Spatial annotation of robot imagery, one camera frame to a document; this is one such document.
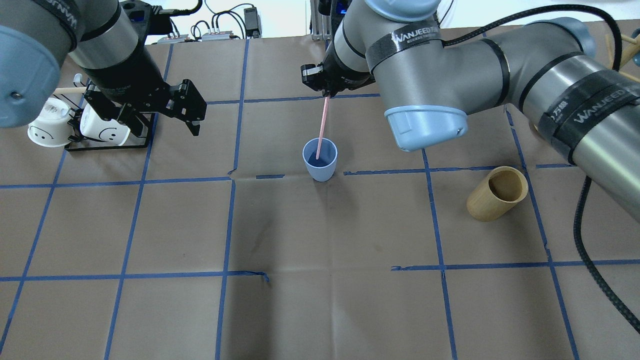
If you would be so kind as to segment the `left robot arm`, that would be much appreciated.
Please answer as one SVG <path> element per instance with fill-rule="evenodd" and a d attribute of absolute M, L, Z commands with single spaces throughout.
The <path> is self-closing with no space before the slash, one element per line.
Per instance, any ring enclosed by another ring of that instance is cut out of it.
<path fill-rule="evenodd" d="M 60 80 L 67 57 L 96 90 L 85 96 L 103 120 L 142 134 L 146 113 L 200 132 L 207 104 L 189 79 L 170 86 L 117 0 L 3 0 L 0 5 L 0 125 L 34 121 Z"/>

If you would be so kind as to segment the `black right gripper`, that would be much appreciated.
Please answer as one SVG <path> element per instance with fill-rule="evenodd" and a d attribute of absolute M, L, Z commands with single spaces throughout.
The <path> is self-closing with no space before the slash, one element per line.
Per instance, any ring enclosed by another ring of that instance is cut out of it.
<path fill-rule="evenodd" d="M 300 70 L 302 84 L 322 92 L 323 96 L 335 96 L 345 90 L 355 91 L 376 82 L 368 71 L 356 71 L 344 64 L 333 43 L 327 47 L 322 63 L 303 64 Z"/>

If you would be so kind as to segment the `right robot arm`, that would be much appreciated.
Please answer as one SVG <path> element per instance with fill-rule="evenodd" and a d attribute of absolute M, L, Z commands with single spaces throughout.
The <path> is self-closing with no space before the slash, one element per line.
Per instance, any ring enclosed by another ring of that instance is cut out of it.
<path fill-rule="evenodd" d="M 377 84 L 400 150 L 457 139 L 467 117 L 514 105 L 545 141 L 639 218 L 639 84 L 594 59 L 573 18 L 445 40 L 437 0 L 354 0 L 301 80 L 335 96 Z"/>

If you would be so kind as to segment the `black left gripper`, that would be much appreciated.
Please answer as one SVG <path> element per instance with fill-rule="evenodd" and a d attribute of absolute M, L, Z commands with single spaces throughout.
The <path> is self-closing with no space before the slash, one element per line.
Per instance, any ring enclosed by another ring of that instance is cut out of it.
<path fill-rule="evenodd" d="M 169 86 L 153 60 L 125 60 L 108 68 L 85 68 L 85 73 L 101 93 L 87 92 L 92 109 L 103 120 L 129 127 L 130 135 L 146 134 L 146 116 L 140 112 L 157 112 L 182 121 L 192 136 L 199 136 L 208 105 L 192 80 Z"/>

